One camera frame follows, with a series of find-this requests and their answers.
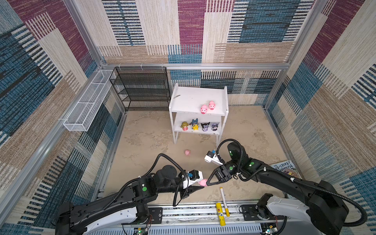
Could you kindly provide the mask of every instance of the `marker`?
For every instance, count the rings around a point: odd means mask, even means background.
[[[224,221],[224,216],[223,216],[223,211],[222,211],[221,203],[218,202],[215,206],[217,207],[217,213],[218,213],[219,223],[221,224],[221,226],[225,226],[226,223]]]
[[[223,200],[223,205],[224,205],[224,211],[226,211],[226,216],[227,216],[227,217],[230,217],[229,208],[227,207],[226,199],[224,198],[224,191],[223,191],[223,188],[220,187],[219,189],[221,190],[221,194],[222,194],[222,200]]]

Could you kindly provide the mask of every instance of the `beige floor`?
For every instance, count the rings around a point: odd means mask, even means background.
[[[265,163],[286,160],[261,106],[230,106],[222,140],[227,138],[238,140],[249,157]],[[226,146],[223,145],[220,154],[228,161],[230,156]],[[206,163],[204,157],[215,147],[215,136],[193,133],[179,134],[177,144],[174,144],[168,112],[129,112],[108,176],[105,195],[118,191],[128,180],[143,175],[159,153],[167,154],[187,171],[202,171],[204,178],[207,178],[217,166]],[[184,154],[185,149],[191,150],[190,156]],[[169,161],[160,158],[153,172],[167,164]],[[221,186],[226,200],[259,199],[264,193],[283,196],[281,191],[252,180],[242,182],[232,179]],[[172,204],[172,201],[173,193],[162,193],[152,203]],[[182,200],[182,203],[205,201],[221,201],[218,185],[201,189]]]

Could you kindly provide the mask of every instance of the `black mesh shelf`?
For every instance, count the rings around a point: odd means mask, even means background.
[[[168,111],[171,100],[164,67],[116,67],[111,84],[127,111]]]

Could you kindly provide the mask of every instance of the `two-tier white shelf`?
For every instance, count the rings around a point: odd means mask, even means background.
[[[209,102],[214,101],[215,109],[209,109]],[[208,112],[206,114],[201,113],[201,106],[206,105]],[[168,107],[170,111],[171,128],[174,138],[174,143],[177,143],[177,137],[179,132],[196,133],[215,135],[217,140],[217,146],[220,143],[224,125],[229,114],[229,101],[227,97],[227,87],[224,89],[210,89],[210,88],[198,88],[198,87],[185,87],[175,84],[174,91],[171,96],[170,105]],[[180,127],[182,122],[186,121],[191,123],[192,119],[199,119],[199,129],[193,130],[192,125],[188,126],[188,130],[183,131]],[[212,131],[211,124],[208,131],[203,131],[201,123],[219,123],[218,129]]]

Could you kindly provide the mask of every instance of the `white wire basket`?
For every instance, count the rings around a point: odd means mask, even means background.
[[[111,87],[111,79],[115,79],[112,70],[100,70],[76,103],[64,126],[68,131],[88,131],[94,117]]]

